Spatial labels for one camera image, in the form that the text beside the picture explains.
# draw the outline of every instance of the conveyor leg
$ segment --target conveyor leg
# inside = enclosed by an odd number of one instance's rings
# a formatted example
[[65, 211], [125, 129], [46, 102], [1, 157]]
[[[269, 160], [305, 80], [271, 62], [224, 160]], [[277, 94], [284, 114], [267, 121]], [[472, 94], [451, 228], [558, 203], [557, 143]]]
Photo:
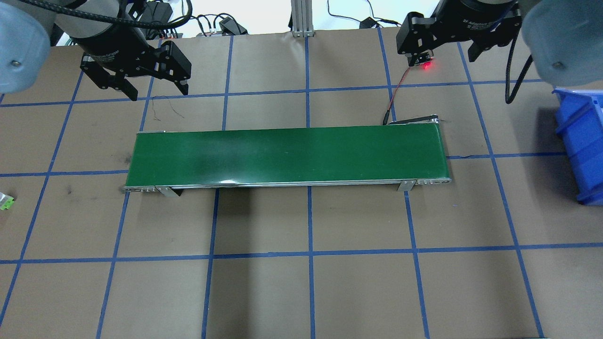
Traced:
[[169, 198], [177, 198], [180, 196], [180, 194], [182, 194], [182, 191], [184, 191], [184, 189], [172, 189], [171, 187], [167, 186], [157, 187], [157, 190]]
[[416, 183], [416, 180], [404, 180], [400, 183], [400, 186], [398, 187], [398, 192], [410, 191]]

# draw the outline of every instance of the black cable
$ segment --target black cable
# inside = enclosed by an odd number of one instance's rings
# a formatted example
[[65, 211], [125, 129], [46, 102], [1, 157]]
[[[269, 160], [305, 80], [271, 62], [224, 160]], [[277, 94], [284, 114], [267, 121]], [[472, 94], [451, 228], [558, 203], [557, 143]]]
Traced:
[[368, 6], [371, 8], [371, 17], [378, 19], [375, 17], [375, 13], [373, 12], [373, 4], [371, 4], [370, 0], [367, 0]]
[[354, 20], [354, 21], [361, 22], [360, 20], [358, 20], [358, 19], [354, 19], [353, 17], [344, 16], [344, 15], [337, 15], [337, 14], [333, 14], [333, 13], [331, 13], [331, 7], [330, 7], [330, 5], [329, 5], [329, 0], [327, 0], [327, 13], [328, 13], [330, 16], [335, 16], [335, 17], [340, 17], [340, 18], [343, 18], [343, 19], [350, 19], [350, 20]]
[[509, 95], [509, 89], [511, 87], [511, 62], [513, 60], [513, 52], [515, 51], [515, 43], [517, 42], [517, 37], [519, 36], [519, 31], [515, 37], [513, 37], [513, 41], [511, 42], [511, 49], [509, 49], [509, 59], [507, 60], [507, 71], [505, 73], [505, 102], [510, 104], [515, 100], [515, 96], [519, 91], [519, 87], [522, 85], [523, 79], [526, 77], [528, 73], [529, 67], [532, 65], [534, 59], [532, 55], [528, 57], [526, 63], [523, 65], [522, 71], [519, 73], [519, 77], [517, 78], [517, 82], [515, 86], [513, 86], [513, 90], [511, 91], [511, 95]]
[[374, 17], [374, 19], [377, 19], [377, 22], [383, 22], [385, 24], [392, 24], [392, 25], [396, 25], [398, 27], [402, 26], [402, 24], [398, 21], [383, 19], [381, 17]]
[[44, 10], [53, 11], [58, 14], [79, 17], [81, 19], [107, 22], [109, 24], [118, 24], [118, 25], [124, 25], [124, 26], [129, 26], [129, 27], [155, 29], [155, 30], [168, 30], [170, 28], [180, 27], [180, 26], [184, 25], [185, 23], [187, 23], [192, 17], [191, 0], [185, 0], [186, 5], [188, 6], [188, 9], [186, 11], [186, 14], [181, 17], [182, 19], [178, 20], [178, 21], [174, 20], [174, 21], [168, 22], [167, 24], [154, 24], [151, 22], [132, 21], [132, 20], [123, 19], [120, 17], [112, 17], [112, 16], [89, 13], [89, 12], [80, 11], [80, 10], [73, 10], [71, 8], [52, 4], [52, 3], [44, 1], [44, 0], [18, 0], [18, 1], [23, 2], [24, 4], [29, 4], [29, 5], [32, 5], [35, 7], [42, 8]]

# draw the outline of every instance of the metal bracket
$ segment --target metal bracket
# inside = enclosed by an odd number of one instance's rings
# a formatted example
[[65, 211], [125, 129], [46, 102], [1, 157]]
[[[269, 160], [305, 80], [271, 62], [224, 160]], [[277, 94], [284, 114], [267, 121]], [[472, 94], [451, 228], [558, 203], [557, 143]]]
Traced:
[[183, 189], [172, 189], [167, 186], [158, 186], [157, 190], [168, 198], [177, 198], [182, 194]]
[[416, 183], [416, 180], [404, 180], [400, 183], [400, 186], [398, 186], [398, 192], [410, 191]]
[[312, 0], [291, 0], [291, 18], [293, 37], [314, 36]]

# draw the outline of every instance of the green conveyor belt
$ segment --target green conveyor belt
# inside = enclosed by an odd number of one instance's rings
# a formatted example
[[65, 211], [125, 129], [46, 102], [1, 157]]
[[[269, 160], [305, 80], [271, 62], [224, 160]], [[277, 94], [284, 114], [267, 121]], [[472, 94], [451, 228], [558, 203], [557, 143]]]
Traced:
[[437, 123], [139, 133], [126, 189], [414, 179], [424, 179], [418, 183], [449, 181]]

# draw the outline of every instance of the blue tape grid line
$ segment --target blue tape grid line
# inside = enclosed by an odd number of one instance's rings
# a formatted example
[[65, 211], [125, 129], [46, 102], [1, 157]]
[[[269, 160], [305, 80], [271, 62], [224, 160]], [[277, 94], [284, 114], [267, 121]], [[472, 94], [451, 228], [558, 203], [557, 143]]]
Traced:
[[427, 320], [427, 310], [425, 308], [425, 295], [423, 294], [423, 281], [421, 279], [421, 266], [418, 262], [417, 240], [414, 234], [414, 225], [412, 223], [411, 201], [408, 192], [404, 192], [404, 201], [406, 203], [406, 217], [408, 219], [408, 230], [411, 237], [412, 260], [414, 261], [415, 276], [417, 278], [418, 302], [421, 307], [421, 318], [423, 319], [423, 332], [425, 339], [431, 339], [429, 335], [429, 323]]
[[[385, 44], [383, 43], [383, 34], [381, 33], [381, 27], [377, 26], [377, 34], [379, 35], [379, 44], [381, 46], [381, 55], [383, 56], [383, 65], [385, 66], [385, 78], [387, 79], [387, 91], [390, 94], [390, 100], [393, 96], [393, 92], [391, 90], [391, 79], [390, 79], [390, 66], [387, 64], [387, 55], [385, 54]], [[394, 104], [391, 104], [391, 120], [396, 121], [396, 108]]]
[[228, 110], [228, 97], [230, 87], [230, 66], [232, 64], [232, 45], [233, 36], [230, 36], [230, 45], [228, 49], [228, 64], [226, 66], [226, 85], [224, 86], [224, 111], [222, 112], [222, 131], [226, 130], [226, 112]]
[[[228, 112], [228, 96], [230, 87], [230, 69], [232, 65], [232, 47], [234, 44], [234, 36], [230, 36], [230, 45], [228, 51], [228, 64], [226, 66], [226, 84], [224, 86], [224, 110], [222, 113], [222, 131], [226, 130], [226, 119]], [[216, 246], [216, 228], [218, 225], [218, 205], [220, 198], [220, 190], [216, 189], [213, 200], [213, 217], [212, 217], [212, 234], [209, 241], [209, 256], [207, 258], [207, 276], [205, 279], [205, 297], [203, 300], [203, 318], [201, 319], [201, 339], [207, 337], [207, 319], [209, 317], [209, 295], [212, 286], [213, 260], [214, 250]]]
[[[519, 245], [521, 250], [552, 250], [552, 249], [592, 249], [603, 247], [603, 242], [579, 242], [568, 244], [533, 244]], [[473, 246], [473, 247], [427, 247], [417, 249], [372, 249], [372, 250], [323, 250], [312, 251], [312, 256], [338, 256], [338, 255], [398, 255], [417, 253], [456, 253], [456, 252], [491, 252], [515, 251], [516, 246]], [[260, 253], [234, 253], [214, 254], [213, 260], [223, 259], [248, 259], [248, 258], [286, 258], [309, 256], [309, 251], [297, 252], [260, 252]], [[0, 265], [14, 264], [64, 264], [70, 262], [143, 262], [143, 261], [182, 261], [182, 260], [208, 260], [210, 255], [175, 255], [175, 256], [127, 256], [127, 257], [101, 257], [101, 258], [49, 258], [49, 259], [14, 259], [0, 260]]]
[[220, 190], [216, 189], [213, 199], [213, 218], [212, 218], [212, 235], [209, 242], [209, 255], [207, 255], [207, 276], [205, 279], [205, 297], [203, 300], [203, 319], [201, 321], [201, 338], [205, 339], [207, 335], [207, 318], [209, 316], [209, 293], [212, 283], [213, 260], [216, 246], [216, 226], [218, 224], [218, 203], [220, 200]]
[[[306, 68], [306, 128], [311, 126], [310, 116], [310, 47], [305, 37], [304, 55]], [[310, 298], [310, 338], [316, 339], [316, 312], [314, 304], [314, 233], [312, 230], [312, 187], [308, 186], [308, 290]]]
[[[309, 97], [306, 97], [306, 126], [310, 124], [310, 111], [309, 111]], [[541, 152], [541, 153], [504, 153], [494, 154], [495, 158], [506, 158], [506, 157], [545, 157], [545, 156], [566, 156], [565, 152]], [[489, 159], [489, 154], [476, 154], [471, 156], [447, 156], [449, 160], [458, 159]], [[49, 175], [54, 176], [103, 176], [109, 174], [127, 174], [127, 169], [117, 169], [114, 171], [67, 171], [67, 172], [31, 172], [31, 173], [0, 173], [2, 177], [45, 177]]]
[[[149, 108], [149, 101], [152, 100], [151, 93], [153, 91], [153, 83], [155, 78], [151, 77], [149, 81], [149, 88], [147, 90], [147, 97], [145, 98], [145, 107], [142, 110], [142, 117], [140, 118], [140, 126], [138, 131], [143, 131], [145, 128], [145, 122], [147, 120], [147, 111]], [[111, 257], [111, 266], [109, 267], [109, 276], [107, 277], [107, 286], [105, 287], [105, 295], [103, 297], [103, 305], [101, 306], [101, 314], [98, 317], [98, 327], [96, 328], [96, 339], [101, 338], [101, 334], [103, 332], [103, 324], [105, 320], [105, 313], [107, 311], [107, 304], [109, 302], [109, 294], [111, 292], [111, 284], [113, 282], [113, 273], [115, 272], [115, 263], [117, 260], [117, 254], [119, 252], [119, 243], [121, 241], [121, 233], [124, 228], [124, 220], [125, 213], [128, 208], [128, 200], [130, 199], [130, 193], [126, 192], [124, 196], [124, 204], [121, 209], [121, 216], [119, 217], [119, 226], [117, 230], [117, 235], [115, 236], [115, 246], [113, 248], [113, 256]]]
[[[61, 127], [61, 132], [58, 134], [57, 144], [54, 147], [54, 152], [52, 154], [52, 159], [50, 160], [50, 164], [48, 165], [48, 170], [46, 172], [46, 176], [44, 179], [44, 184], [42, 185], [42, 190], [40, 191], [40, 197], [37, 200], [36, 208], [34, 209], [33, 216], [31, 217], [30, 226], [27, 229], [27, 234], [25, 235], [25, 241], [23, 243], [23, 247], [21, 248], [21, 254], [19, 256], [19, 260], [22, 261], [25, 257], [25, 251], [27, 250], [27, 245], [29, 244], [31, 233], [33, 232], [34, 225], [36, 223], [36, 218], [38, 211], [40, 211], [40, 205], [42, 204], [42, 198], [44, 197], [44, 192], [46, 191], [46, 186], [48, 185], [48, 179], [50, 178], [49, 173], [52, 172], [52, 167], [54, 166], [54, 162], [57, 158], [58, 149], [61, 146], [61, 141], [63, 140], [63, 135], [65, 134], [65, 128], [67, 127], [67, 122], [69, 121], [69, 116], [71, 115], [71, 109], [73, 108], [73, 102], [75, 101], [75, 96], [77, 94], [78, 89], [80, 88], [81, 79], [83, 76], [83, 72], [80, 71], [80, 76], [78, 77], [77, 83], [75, 85], [74, 93], [71, 96], [71, 103], [67, 108], [67, 113], [65, 114], [65, 120], [63, 121], [63, 126]], [[17, 276], [19, 275], [19, 270], [21, 269], [21, 263], [18, 262], [17, 266], [14, 269], [13, 278], [10, 281], [10, 286], [8, 288], [8, 292], [6, 298], [4, 299], [4, 304], [2, 305], [2, 312], [0, 313], [0, 326], [2, 326], [2, 322], [4, 321], [4, 316], [6, 315], [6, 309], [8, 307], [8, 303], [10, 301], [10, 297], [13, 294], [14, 284], [17, 281]]]
[[[524, 83], [541, 83], [541, 79], [524, 80]], [[474, 81], [473, 84], [504, 84], [503, 80], [493, 81]], [[410, 87], [440, 87], [440, 86], [465, 86], [469, 83], [466, 81], [456, 81], [450, 83], [425, 83], [425, 84], [402, 84], [400, 88]], [[356, 86], [356, 87], [330, 87], [330, 88], [309, 88], [309, 89], [288, 89], [288, 90], [264, 90], [258, 92], [229, 92], [229, 93], [204, 93], [204, 94], [189, 94], [189, 95], [162, 95], [153, 100], [169, 100], [169, 99], [182, 99], [182, 98], [207, 98], [207, 97], [232, 97], [239, 95], [263, 95], [263, 94], [285, 94], [285, 93], [314, 93], [314, 92], [339, 92], [344, 90], [369, 90], [369, 89], [392, 89], [396, 88], [398, 84], [387, 84], [381, 86]], [[139, 97], [138, 100], [146, 100], [149, 97]], [[117, 101], [127, 101], [128, 98], [116, 98], [116, 99], [98, 99], [98, 100], [76, 100], [74, 104], [95, 104], [95, 103], [114, 103]], [[20, 104], [2, 104], [0, 107], [23, 107], [23, 106], [48, 106], [48, 105], [67, 105], [71, 104], [70, 101], [50, 101], [44, 103], [20, 103]]]
[[494, 156], [494, 151], [492, 149], [492, 144], [490, 142], [490, 138], [488, 137], [488, 130], [485, 125], [484, 117], [482, 115], [482, 111], [479, 107], [478, 97], [475, 93], [475, 87], [473, 86], [473, 82], [471, 79], [471, 74], [469, 73], [469, 69], [467, 67], [467, 61], [465, 60], [465, 55], [463, 53], [463, 49], [460, 43], [456, 44], [458, 47], [458, 51], [461, 54], [461, 61], [463, 62], [463, 67], [465, 68], [465, 73], [467, 74], [467, 80], [469, 81], [469, 88], [471, 89], [471, 95], [473, 96], [473, 101], [475, 103], [475, 109], [477, 110], [479, 123], [482, 126], [482, 130], [484, 132], [484, 138], [486, 141], [486, 145], [488, 146], [488, 153], [490, 155], [490, 159], [492, 161], [492, 167], [494, 169], [494, 175], [496, 176], [496, 181], [498, 183], [498, 188], [500, 190], [500, 197], [502, 199], [502, 204], [505, 208], [505, 213], [507, 215], [507, 221], [509, 223], [509, 230], [511, 231], [511, 237], [513, 238], [513, 244], [516, 249], [517, 259], [519, 261], [519, 267], [522, 272], [523, 282], [525, 284], [526, 292], [528, 294], [528, 300], [530, 307], [532, 309], [532, 315], [534, 316], [534, 322], [536, 324], [536, 329], [538, 330], [538, 335], [543, 338], [544, 332], [542, 330], [542, 325], [540, 323], [540, 317], [538, 316], [538, 310], [536, 308], [536, 303], [534, 301], [534, 296], [532, 295], [532, 289], [529, 284], [528, 273], [526, 271], [525, 263], [523, 262], [522, 250], [519, 247], [519, 240], [517, 239], [517, 233], [515, 231], [515, 225], [513, 224], [513, 218], [511, 216], [511, 210], [509, 208], [509, 204], [507, 202], [507, 195], [505, 194], [505, 188], [503, 187], [502, 180], [500, 178], [500, 172], [498, 170], [498, 166], [496, 164], [496, 157]]

